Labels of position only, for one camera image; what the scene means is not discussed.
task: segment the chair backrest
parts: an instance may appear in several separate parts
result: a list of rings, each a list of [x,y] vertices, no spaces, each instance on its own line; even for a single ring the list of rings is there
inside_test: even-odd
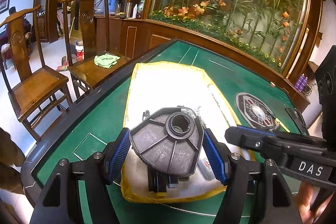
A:
[[[36,33],[36,42],[38,45],[39,55],[41,59],[42,67],[45,66],[39,32],[37,29],[37,10],[41,8],[41,5],[32,9],[24,9],[8,16],[1,24],[0,27],[7,24],[8,40],[10,42],[13,52],[13,62],[16,65],[17,72],[20,80],[24,81],[31,76],[32,71],[29,65],[29,56],[27,53],[26,38],[23,28],[23,17],[26,14],[33,13],[34,27]]]
[[[72,1],[79,1],[79,21],[81,25],[84,59],[91,58],[97,54],[97,35],[94,18],[95,0],[58,0],[63,3],[63,21],[64,21],[64,39],[66,43],[69,66],[72,66],[72,58],[70,51],[70,38],[68,30],[68,9]],[[109,3],[105,2],[105,24],[106,24],[106,41],[105,50],[110,50],[110,30],[109,30]]]

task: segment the white bottle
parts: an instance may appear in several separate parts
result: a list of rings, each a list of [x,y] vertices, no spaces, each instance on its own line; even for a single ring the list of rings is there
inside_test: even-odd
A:
[[[137,18],[137,12],[138,12],[138,5],[136,4],[134,9],[133,9],[133,16],[132,18]]]

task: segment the metal screw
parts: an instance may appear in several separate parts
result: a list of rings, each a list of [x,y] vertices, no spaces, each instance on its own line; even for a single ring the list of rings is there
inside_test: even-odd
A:
[[[96,160],[99,160],[102,156],[103,156],[102,152],[95,152],[93,154],[93,158],[95,158]]]
[[[269,166],[273,166],[275,164],[274,160],[272,159],[267,159],[266,160],[266,163],[269,165]]]
[[[68,160],[67,159],[61,159],[59,162],[58,162],[58,164],[60,165],[60,166],[64,166],[64,165],[66,165],[68,163]]]
[[[238,153],[232,153],[231,154],[231,158],[233,158],[234,160],[239,160],[240,159],[240,155]]]

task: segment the purple bottle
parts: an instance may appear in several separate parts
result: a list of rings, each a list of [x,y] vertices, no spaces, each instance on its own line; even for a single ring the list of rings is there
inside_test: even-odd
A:
[[[304,78],[302,80],[302,82],[300,84],[300,87],[299,87],[299,92],[301,92],[305,88],[305,86],[307,85],[307,83],[308,83],[308,77],[306,77],[306,78]]]
[[[302,81],[303,81],[304,78],[305,78],[305,75],[304,75],[304,74],[300,75],[298,81],[297,81],[296,84],[294,85],[294,87],[295,87],[297,90],[299,90],[299,88],[300,88],[300,84],[302,83]]]

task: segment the green table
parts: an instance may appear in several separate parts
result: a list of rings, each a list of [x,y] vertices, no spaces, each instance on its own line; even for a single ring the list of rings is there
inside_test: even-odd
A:
[[[42,139],[21,169],[22,183],[32,205],[60,159],[67,158],[71,162],[86,159],[116,139],[123,127],[130,76],[135,64],[158,61],[204,69],[229,101],[242,125],[248,126],[235,106],[235,95],[246,92],[264,101],[291,132],[299,133],[285,111],[286,107],[294,106],[281,89],[271,87],[265,79],[218,54],[179,40],[170,41],[120,68],[94,92],[75,103],[59,125]],[[286,180],[296,193],[300,182],[289,177]],[[223,197],[219,194],[198,202],[169,205],[129,203],[122,197],[117,183],[108,186],[108,192],[120,223],[212,223]],[[79,185],[84,221],[92,223],[84,182],[80,181]],[[248,223],[252,200],[253,195],[248,195],[241,223]]]

